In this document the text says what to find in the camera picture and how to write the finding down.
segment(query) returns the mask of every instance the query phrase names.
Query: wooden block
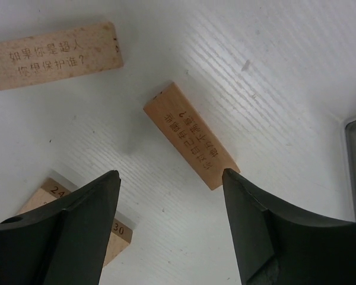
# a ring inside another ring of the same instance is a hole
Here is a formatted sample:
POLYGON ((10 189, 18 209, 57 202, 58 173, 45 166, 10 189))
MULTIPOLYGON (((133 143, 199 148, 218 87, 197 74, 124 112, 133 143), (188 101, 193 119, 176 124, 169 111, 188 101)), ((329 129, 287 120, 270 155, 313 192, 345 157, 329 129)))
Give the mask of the wooden block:
POLYGON ((153 98, 144 110, 211 190, 222 185, 225 168, 240 172, 175 83, 153 98))
POLYGON ((0 90, 123 66, 111 22, 0 43, 0 90))
MULTIPOLYGON (((52 178, 48 178, 17 214, 20 215, 26 213, 70 193, 71 192, 69 190, 57 181, 52 178)), ((113 220, 103 266, 110 263, 131 243, 132 234, 133 231, 129 227, 125 226, 117 219, 113 220)))

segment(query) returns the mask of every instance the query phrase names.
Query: smudge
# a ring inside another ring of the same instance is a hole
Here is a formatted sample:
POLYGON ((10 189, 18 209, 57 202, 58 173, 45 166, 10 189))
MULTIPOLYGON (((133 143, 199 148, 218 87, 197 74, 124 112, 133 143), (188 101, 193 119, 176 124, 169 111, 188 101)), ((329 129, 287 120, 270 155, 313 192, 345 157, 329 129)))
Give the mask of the smudge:
POLYGON ((244 64, 243 68, 241 69, 241 71, 247 71, 248 68, 249 68, 249 65, 250 65, 250 60, 248 59, 248 60, 245 62, 245 64, 244 64))

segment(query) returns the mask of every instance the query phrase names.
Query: light wooden block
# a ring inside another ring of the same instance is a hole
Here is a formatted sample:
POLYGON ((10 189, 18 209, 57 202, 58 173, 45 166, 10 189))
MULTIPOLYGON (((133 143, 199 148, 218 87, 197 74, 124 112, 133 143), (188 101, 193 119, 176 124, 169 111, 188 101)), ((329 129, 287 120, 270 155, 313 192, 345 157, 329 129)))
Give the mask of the light wooden block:
POLYGON ((0 43, 0 90, 123 66, 111 22, 0 43))
MULTIPOLYGON (((44 184, 34 193, 17 214, 23 214, 71 192, 52 178, 48 178, 44 184)), ((121 253, 132 240, 133 231, 117 219, 113 220, 112 230, 108 241, 106 257, 103 266, 110 263, 121 253)))
POLYGON ((223 184, 225 168, 240 172, 175 83, 154 97, 144 110, 211 190, 223 184))

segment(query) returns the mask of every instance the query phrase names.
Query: white surface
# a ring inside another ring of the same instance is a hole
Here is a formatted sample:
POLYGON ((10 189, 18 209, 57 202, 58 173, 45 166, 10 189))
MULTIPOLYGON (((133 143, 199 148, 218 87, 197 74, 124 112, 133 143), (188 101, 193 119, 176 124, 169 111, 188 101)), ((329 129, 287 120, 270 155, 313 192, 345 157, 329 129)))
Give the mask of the white surface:
POLYGON ((102 19, 124 68, 0 91, 0 221, 51 169, 79 186, 118 169, 133 241, 100 284, 240 284, 222 190, 142 111, 170 80, 245 177, 353 219, 339 134, 356 115, 356 0, 0 1, 0 41, 102 19))

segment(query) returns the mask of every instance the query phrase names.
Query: brown wooden block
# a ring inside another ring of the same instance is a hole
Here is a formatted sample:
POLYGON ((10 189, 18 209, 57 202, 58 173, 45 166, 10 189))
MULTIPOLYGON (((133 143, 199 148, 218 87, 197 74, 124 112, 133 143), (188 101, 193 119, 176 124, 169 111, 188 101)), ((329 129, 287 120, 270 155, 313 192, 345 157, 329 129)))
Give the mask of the brown wooden block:
MULTIPOLYGON (((70 193, 71 192, 69 190, 57 181, 52 178, 48 178, 17 214, 20 215, 26 213, 70 193)), ((131 243, 132 234, 133 231, 129 227, 125 226, 117 219, 113 220, 103 266, 110 263, 131 243)))
POLYGON ((154 97, 144 110, 211 190, 222 185, 225 168, 240 172, 175 83, 154 97))
POLYGON ((0 90, 123 66, 111 22, 0 43, 0 90))

